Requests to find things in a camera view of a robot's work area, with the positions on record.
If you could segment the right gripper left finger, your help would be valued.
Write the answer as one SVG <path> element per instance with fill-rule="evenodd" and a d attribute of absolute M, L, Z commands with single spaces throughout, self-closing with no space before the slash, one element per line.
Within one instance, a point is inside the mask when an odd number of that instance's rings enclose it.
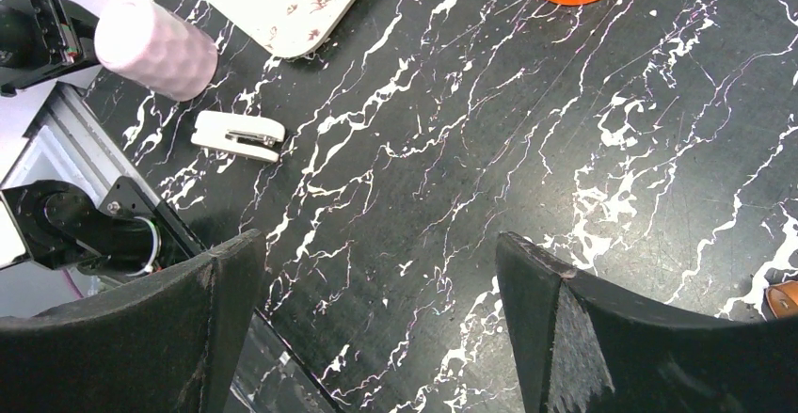
<path fill-rule="evenodd" d="M 1 321 L 5 412 L 220 412 L 260 296 L 265 239 Z"/>

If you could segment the pinkish mug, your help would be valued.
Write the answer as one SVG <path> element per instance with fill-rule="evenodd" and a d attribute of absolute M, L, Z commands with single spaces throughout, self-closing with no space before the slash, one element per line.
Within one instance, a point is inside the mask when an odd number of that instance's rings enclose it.
<path fill-rule="evenodd" d="M 151 0 L 108 4 L 94 46 L 104 68 L 176 102 L 199 96 L 218 64 L 207 34 Z"/>

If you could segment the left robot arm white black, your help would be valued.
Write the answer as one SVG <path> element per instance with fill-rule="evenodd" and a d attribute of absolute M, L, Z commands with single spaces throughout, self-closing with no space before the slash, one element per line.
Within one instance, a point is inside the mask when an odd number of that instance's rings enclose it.
<path fill-rule="evenodd" d="M 97 65 L 97 23 L 71 0 L 2 0 L 2 96 Z M 148 199 L 129 176 L 113 181 L 101 203 L 72 182 L 50 180 L 5 187 L 1 199 L 23 259 L 51 270 L 139 278 L 202 251 L 165 203 Z"/>

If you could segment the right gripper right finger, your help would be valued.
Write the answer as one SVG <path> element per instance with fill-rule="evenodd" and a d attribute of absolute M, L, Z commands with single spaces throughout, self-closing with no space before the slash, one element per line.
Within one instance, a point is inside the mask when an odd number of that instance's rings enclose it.
<path fill-rule="evenodd" d="M 528 412 L 793 412 L 797 321 L 733 322 L 641 296 L 514 232 L 495 262 Z"/>

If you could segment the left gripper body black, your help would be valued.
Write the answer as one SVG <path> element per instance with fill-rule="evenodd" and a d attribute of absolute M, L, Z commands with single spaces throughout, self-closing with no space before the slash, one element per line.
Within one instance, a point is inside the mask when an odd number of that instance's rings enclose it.
<path fill-rule="evenodd" d="M 1 0 L 1 95 L 98 65 L 98 22 L 72 0 Z"/>

